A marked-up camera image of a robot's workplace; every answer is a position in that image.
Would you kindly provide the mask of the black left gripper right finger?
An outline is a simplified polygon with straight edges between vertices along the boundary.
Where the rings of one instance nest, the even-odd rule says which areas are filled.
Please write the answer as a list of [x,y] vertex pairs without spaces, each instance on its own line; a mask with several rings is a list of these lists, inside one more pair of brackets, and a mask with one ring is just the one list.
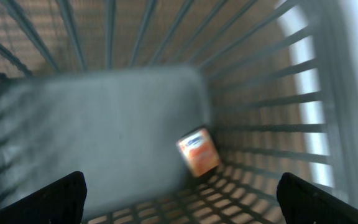
[[358,224],[358,209],[286,172],[277,201],[287,224]]

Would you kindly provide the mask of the orange tissue pack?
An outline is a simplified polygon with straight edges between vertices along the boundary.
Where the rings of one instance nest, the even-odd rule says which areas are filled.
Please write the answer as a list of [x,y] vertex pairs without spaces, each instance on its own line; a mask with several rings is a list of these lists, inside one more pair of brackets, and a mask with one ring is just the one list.
[[201,177],[220,164],[218,151],[206,128],[190,132],[176,145],[193,177]]

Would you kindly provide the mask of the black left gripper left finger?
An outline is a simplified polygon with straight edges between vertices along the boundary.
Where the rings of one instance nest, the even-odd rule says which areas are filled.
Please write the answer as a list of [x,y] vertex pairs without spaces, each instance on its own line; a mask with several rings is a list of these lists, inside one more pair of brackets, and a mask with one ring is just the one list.
[[87,195],[75,171],[0,210],[0,224],[80,224]]

